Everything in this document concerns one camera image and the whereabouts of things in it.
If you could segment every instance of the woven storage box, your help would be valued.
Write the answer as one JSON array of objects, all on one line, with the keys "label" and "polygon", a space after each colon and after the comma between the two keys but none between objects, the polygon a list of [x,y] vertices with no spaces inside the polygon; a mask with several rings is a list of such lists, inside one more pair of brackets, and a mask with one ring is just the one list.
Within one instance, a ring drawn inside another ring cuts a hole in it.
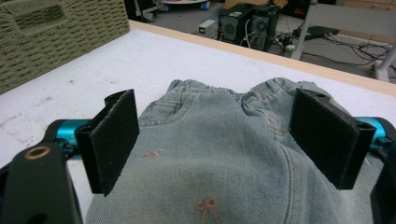
[{"label": "woven storage box", "polygon": [[0,0],[0,93],[128,32],[123,0]]}]

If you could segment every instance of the black computer case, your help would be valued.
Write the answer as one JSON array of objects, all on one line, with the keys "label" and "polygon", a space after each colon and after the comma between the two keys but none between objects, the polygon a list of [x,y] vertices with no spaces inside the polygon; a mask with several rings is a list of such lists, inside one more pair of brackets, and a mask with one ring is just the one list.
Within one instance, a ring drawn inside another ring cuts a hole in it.
[{"label": "black computer case", "polygon": [[256,6],[252,9],[249,26],[249,45],[252,49],[268,51],[274,42],[280,7]]},{"label": "black computer case", "polygon": [[219,14],[218,40],[239,44],[246,36],[246,24],[251,19],[254,5],[239,3]]}]

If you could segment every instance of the electronic equipment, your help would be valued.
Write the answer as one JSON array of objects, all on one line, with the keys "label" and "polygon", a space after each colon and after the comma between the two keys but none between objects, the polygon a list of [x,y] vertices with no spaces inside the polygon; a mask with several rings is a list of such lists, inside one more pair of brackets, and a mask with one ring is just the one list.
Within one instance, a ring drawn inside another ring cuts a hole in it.
[{"label": "electronic equipment", "polygon": [[268,51],[276,34],[280,7],[256,6],[252,9],[251,25],[247,34],[251,49]]},{"label": "electronic equipment", "polygon": [[207,20],[198,27],[198,33],[200,36],[213,38],[215,37],[216,22]]},{"label": "electronic equipment", "polygon": [[246,33],[246,25],[251,19],[254,5],[238,3],[229,9],[223,9],[219,14],[218,40],[237,44],[243,40]]},{"label": "electronic equipment", "polygon": [[[338,35],[339,30],[333,28],[327,28],[322,26],[312,26],[306,31],[304,40],[311,40],[325,37],[326,35]],[[293,30],[293,35],[299,37],[301,28]]]}]

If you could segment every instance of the light blue jeans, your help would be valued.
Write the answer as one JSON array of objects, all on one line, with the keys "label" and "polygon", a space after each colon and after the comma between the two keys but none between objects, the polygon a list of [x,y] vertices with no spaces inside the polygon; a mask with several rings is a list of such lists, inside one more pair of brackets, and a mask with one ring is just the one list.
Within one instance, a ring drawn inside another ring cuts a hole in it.
[{"label": "light blue jeans", "polygon": [[87,222],[373,223],[381,161],[367,157],[355,188],[336,189],[289,133],[296,88],[329,95],[285,78],[247,93],[173,81],[141,115],[115,188],[93,198]]}]

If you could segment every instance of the white table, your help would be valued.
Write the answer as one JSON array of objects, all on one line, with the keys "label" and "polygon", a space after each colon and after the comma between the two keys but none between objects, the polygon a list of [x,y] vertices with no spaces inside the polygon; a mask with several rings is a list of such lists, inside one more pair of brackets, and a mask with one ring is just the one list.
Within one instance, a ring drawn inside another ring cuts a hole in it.
[{"label": "white table", "polygon": [[[56,119],[91,119],[109,94],[135,90],[138,114],[173,79],[246,92],[272,77],[316,82],[352,116],[396,126],[396,85],[216,40],[131,22],[131,32],[0,95],[0,166],[35,145]],[[69,161],[83,216],[92,194],[82,161]]]}]

